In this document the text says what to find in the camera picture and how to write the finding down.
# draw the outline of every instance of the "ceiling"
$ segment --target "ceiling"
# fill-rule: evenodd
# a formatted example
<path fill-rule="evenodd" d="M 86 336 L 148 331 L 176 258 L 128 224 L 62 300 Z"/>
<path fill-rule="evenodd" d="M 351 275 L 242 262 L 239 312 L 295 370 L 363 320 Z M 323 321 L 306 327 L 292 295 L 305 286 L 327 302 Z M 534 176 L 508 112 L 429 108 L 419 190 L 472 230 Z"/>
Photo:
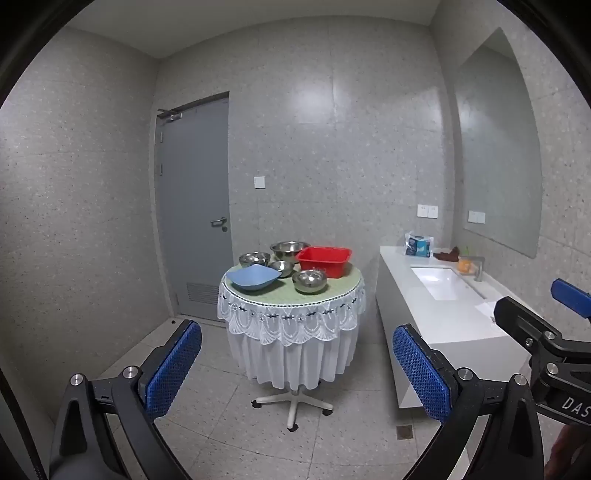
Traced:
<path fill-rule="evenodd" d="M 95 0 L 70 26 L 161 59 L 207 38 L 259 23 L 365 15 L 429 25 L 440 0 Z"/>

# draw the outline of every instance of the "light switch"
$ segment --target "light switch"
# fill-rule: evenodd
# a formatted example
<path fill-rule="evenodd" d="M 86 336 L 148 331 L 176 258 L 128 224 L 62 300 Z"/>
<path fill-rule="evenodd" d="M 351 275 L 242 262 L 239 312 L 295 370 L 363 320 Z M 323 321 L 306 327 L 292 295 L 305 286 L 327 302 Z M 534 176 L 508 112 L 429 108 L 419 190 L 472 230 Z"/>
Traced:
<path fill-rule="evenodd" d="M 428 205 L 421 205 L 419 203 L 417 205 L 417 216 L 427 218 L 429 216 L 429 206 Z"/>
<path fill-rule="evenodd" d="M 484 212 L 468 211 L 468 222 L 470 223 L 485 223 L 486 214 Z"/>
<path fill-rule="evenodd" d="M 427 216 L 429 218 L 437 218 L 439 216 L 439 208 L 437 207 L 437 205 L 429 205 Z"/>
<path fill-rule="evenodd" d="M 256 189 L 265 188 L 265 177 L 255 177 L 255 188 Z"/>

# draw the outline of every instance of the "white sink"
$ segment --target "white sink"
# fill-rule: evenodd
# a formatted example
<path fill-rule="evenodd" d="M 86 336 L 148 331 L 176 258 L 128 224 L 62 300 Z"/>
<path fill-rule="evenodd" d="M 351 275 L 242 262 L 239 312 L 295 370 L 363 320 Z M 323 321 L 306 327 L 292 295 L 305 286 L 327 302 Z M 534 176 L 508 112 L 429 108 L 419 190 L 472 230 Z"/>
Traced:
<path fill-rule="evenodd" d="M 411 267 L 435 300 L 481 302 L 484 296 L 468 285 L 451 268 Z"/>

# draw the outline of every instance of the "blue gripper pad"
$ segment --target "blue gripper pad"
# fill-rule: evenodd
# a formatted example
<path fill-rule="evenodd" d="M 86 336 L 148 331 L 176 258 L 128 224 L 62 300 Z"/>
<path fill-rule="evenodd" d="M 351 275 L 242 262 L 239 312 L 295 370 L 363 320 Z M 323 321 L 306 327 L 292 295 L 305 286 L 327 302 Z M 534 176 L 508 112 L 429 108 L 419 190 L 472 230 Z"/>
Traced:
<path fill-rule="evenodd" d="M 394 330 L 392 350 L 427 415 L 445 422 L 452 411 L 450 390 L 404 325 Z"/>
<path fill-rule="evenodd" d="M 158 348 L 168 348 L 170 353 L 145 387 L 144 406 L 151 420 L 166 415 L 172 405 L 178 389 L 201 350 L 201 327 L 195 322 L 190 322 L 172 349 L 169 343 Z"/>
<path fill-rule="evenodd" d="M 571 285 L 562 278 L 557 278 L 550 287 L 552 298 L 558 300 L 562 305 L 586 319 L 591 319 L 591 295 Z"/>

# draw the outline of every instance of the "table base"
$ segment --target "table base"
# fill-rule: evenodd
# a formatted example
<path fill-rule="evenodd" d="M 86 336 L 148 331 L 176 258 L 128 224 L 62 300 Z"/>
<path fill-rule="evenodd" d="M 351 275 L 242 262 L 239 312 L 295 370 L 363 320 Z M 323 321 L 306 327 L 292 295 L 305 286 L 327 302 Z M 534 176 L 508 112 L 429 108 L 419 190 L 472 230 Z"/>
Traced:
<path fill-rule="evenodd" d="M 287 416 L 287 430 L 294 432 L 297 430 L 296 423 L 296 412 L 298 403 L 307 403 L 313 407 L 322 408 L 322 413 L 326 416 L 333 412 L 333 406 L 325 401 L 318 400 L 313 397 L 309 397 L 305 393 L 302 393 L 301 388 L 297 390 L 291 390 L 289 392 L 280 393 L 278 395 L 271 395 L 269 397 L 258 397 L 252 401 L 252 406 L 255 408 L 261 408 L 263 403 L 277 403 L 280 401 L 290 402 L 290 412 Z"/>

